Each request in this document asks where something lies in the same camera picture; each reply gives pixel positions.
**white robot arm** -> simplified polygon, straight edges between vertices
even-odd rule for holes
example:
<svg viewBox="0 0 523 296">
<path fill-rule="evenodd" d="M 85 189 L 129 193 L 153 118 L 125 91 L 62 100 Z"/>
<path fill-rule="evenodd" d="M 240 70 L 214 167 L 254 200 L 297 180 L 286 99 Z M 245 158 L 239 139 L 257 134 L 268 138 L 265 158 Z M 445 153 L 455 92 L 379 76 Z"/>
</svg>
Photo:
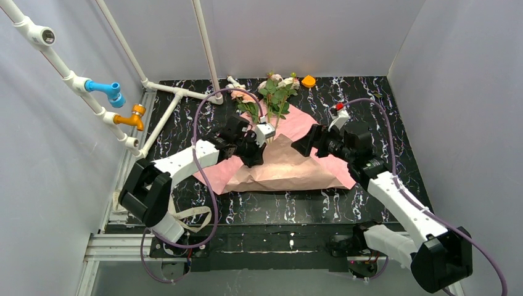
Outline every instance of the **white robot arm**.
<svg viewBox="0 0 523 296">
<path fill-rule="evenodd" d="M 461 236 L 425 215 L 429 211 L 391 174 L 389 165 L 373 152 L 369 126 L 362 122 L 349 122 L 343 104 L 330 109 L 329 126 L 313 125 L 306 136 L 292 143 L 292 147 L 309 156 L 312 147 L 316 156 L 329 154 L 348 163 L 351 177 L 363 189 L 379 200 L 409 234 L 402 236 L 376 222 L 357 224 L 351 239 L 339 242 L 336 247 L 346 252 L 364 249 L 387 254 L 409 268 L 426 291 L 434 293 L 472 274 L 472 245 Z M 403 193 L 423 210 L 411 204 Z"/>
<path fill-rule="evenodd" d="M 198 140 L 195 145 L 172 156 L 148 162 L 138 160 L 119 196 L 119 203 L 140 219 L 153 232 L 176 242 L 184 233 L 178 220 L 168 213 L 168 201 L 173 187 L 198 172 L 193 150 L 202 168 L 239 156 L 245 165 L 263 164 L 265 140 L 273 137 L 275 128 L 260 119 L 253 130 L 249 122 L 237 115 L 229 117 L 224 128 Z"/>
</svg>

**black marble surface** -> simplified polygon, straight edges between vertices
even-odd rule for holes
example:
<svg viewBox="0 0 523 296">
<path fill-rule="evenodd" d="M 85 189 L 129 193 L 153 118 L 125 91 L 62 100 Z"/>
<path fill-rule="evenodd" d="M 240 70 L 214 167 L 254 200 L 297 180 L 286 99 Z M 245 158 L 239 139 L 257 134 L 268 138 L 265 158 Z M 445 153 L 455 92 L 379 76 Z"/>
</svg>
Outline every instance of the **black marble surface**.
<svg viewBox="0 0 523 296">
<path fill-rule="evenodd" d="M 240 79 L 247 90 L 254 90 L 261 79 Z M 186 88 L 198 93 L 210 93 L 211 82 L 207 80 L 163 81 L 161 84 Z M 224 88 L 226 80 L 221 80 Z M 318 78 L 314 88 L 301 88 L 289 102 L 310 114 L 318 123 L 328 124 L 328 108 L 338 102 L 359 97 L 373 98 L 383 106 L 392 124 L 394 147 L 396 149 L 397 171 L 409 190 L 430 207 L 421 175 L 411 151 L 405 128 L 394 101 L 386 77 L 325 77 Z M 149 133 L 166 111 L 174 95 L 158 91 L 149 125 Z M 199 135 L 205 134 L 217 125 L 223 125 L 228 115 L 238 112 L 229 94 L 223 105 L 207 104 L 200 116 Z M 170 156 L 190 146 L 193 118 L 200 100 L 184 97 L 165 125 L 156 143 L 149 151 L 148 159 L 155 160 Z M 373 144 L 378 155 L 389 160 L 389 143 L 386 139 L 384 119 L 377 108 L 370 104 L 358 103 L 348 109 L 350 118 L 366 121 L 373 130 Z M 212 206 L 207 187 L 190 177 L 182 181 L 172 192 L 177 211 L 201 205 Z M 218 196 L 220 224 L 315 224 L 315 223 L 356 223 L 375 219 L 395 221 L 395 218 L 375 198 L 356 185 L 351 190 L 324 189 L 317 191 L 293 192 L 230 192 Z M 188 220 L 198 224 L 201 217 Z"/>
</svg>

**orange object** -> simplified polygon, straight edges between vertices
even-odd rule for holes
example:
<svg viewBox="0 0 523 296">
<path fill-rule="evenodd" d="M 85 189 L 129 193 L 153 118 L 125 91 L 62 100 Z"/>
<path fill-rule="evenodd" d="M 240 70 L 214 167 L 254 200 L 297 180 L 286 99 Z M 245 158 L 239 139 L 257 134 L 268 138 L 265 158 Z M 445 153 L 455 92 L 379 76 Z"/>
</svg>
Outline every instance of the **orange object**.
<svg viewBox="0 0 523 296">
<path fill-rule="evenodd" d="M 306 88 L 311 88 L 313 87 L 314 85 L 316 85 L 316 80 L 314 79 L 314 77 L 310 76 L 310 75 L 307 75 L 303 80 L 302 80 L 302 85 Z"/>
<path fill-rule="evenodd" d="M 142 122 L 141 118 L 145 113 L 146 108 L 144 106 L 135 104 L 133 106 L 133 113 L 131 114 L 131 117 L 122 117 L 121 115 L 116 114 L 113 118 L 113 121 L 117 125 L 121 123 L 124 125 L 135 126 L 137 130 L 143 131 L 144 123 Z"/>
</svg>

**blue tap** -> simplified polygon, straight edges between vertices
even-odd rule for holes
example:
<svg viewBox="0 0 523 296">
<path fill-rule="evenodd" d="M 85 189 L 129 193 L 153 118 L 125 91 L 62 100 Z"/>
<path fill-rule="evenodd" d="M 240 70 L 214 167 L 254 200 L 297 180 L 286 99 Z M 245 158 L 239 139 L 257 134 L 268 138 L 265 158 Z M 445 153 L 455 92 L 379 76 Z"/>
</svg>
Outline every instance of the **blue tap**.
<svg viewBox="0 0 523 296">
<path fill-rule="evenodd" d="M 101 91 L 102 93 L 105 93 L 109 103 L 115 108 L 120 108 L 125 104 L 125 98 L 120 93 L 120 84 L 117 82 L 112 84 L 102 84 L 96 83 L 93 80 L 88 80 L 85 82 L 85 89 L 88 92 Z"/>
</svg>

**orange faucet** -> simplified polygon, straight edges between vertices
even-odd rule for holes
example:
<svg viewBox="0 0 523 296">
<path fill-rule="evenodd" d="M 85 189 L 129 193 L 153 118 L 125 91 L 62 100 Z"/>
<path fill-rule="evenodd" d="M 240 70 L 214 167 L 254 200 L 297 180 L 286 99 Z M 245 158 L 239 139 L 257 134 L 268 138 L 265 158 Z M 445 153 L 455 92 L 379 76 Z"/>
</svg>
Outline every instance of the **orange faucet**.
<svg viewBox="0 0 523 296">
<path fill-rule="evenodd" d="M 146 108 L 140 104 L 135 104 L 133 106 L 133 113 L 131 114 L 131 117 L 122 117 L 118 114 L 116 114 L 113 118 L 114 123 L 119 125 L 120 123 L 124 125 L 130 125 L 135 126 L 137 130 L 143 131 L 144 130 L 144 123 L 142 122 L 141 118 L 146 113 Z"/>
</svg>

